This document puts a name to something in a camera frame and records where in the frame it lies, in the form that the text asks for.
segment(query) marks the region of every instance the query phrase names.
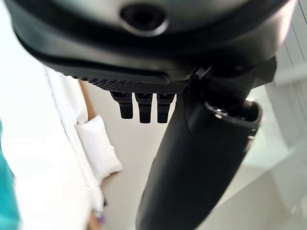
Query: black clip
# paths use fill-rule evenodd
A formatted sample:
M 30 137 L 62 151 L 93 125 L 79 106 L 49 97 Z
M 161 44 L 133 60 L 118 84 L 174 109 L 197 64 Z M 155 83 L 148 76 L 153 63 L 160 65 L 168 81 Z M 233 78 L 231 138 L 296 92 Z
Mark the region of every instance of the black clip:
M 133 118 L 132 93 L 130 92 L 110 92 L 113 99 L 118 102 L 120 115 L 123 119 Z
M 174 94 L 157 94 L 158 123 L 167 123 L 169 107 L 174 97 Z
M 152 93 L 135 93 L 135 99 L 139 104 L 140 122 L 150 123 L 152 111 Z

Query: white pillow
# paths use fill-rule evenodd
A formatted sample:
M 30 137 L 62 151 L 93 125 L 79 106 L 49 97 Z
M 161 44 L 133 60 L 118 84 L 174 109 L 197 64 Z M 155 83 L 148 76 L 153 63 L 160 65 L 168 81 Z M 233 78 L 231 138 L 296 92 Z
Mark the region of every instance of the white pillow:
M 98 182 L 111 173 L 122 170 L 122 165 L 115 154 L 114 147 L 109 142 L 104 121 L 100 115 L 86 123 L 76 124 L 75 127 Z

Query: teal fabric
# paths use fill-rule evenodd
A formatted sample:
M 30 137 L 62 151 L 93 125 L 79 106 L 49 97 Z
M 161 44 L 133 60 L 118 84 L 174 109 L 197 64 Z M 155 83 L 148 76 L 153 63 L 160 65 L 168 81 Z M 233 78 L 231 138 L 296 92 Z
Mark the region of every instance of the teal fabric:
M 0 121 L 0 140 L 2 124 Z M 19 215 L 13 189 L 13 173 L 11 172 L 1 149 L 0 141 L 0 229 L 16 230 Z

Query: textured grille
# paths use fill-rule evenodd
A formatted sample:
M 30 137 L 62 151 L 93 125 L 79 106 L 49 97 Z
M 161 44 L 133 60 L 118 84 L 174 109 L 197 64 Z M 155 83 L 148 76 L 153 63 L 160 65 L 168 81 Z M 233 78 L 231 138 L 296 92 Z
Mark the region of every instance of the textured grille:
M 169 84 L 147 84 L 134 81 L 98 80 L 81 78 L 83 81 L 112 92 L 167 93 L 180 94 L 187 86 L 187 81 L 173 81 Z

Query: round hole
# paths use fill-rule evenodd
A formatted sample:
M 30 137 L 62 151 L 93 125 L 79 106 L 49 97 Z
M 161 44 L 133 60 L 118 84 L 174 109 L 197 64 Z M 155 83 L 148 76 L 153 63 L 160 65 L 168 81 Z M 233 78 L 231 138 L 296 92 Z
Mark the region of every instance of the round hole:
M 167 28 L 164 12 L 152 5 L 132 5 L 120 12 L 123 27 L 131 33 L 155 36 Z

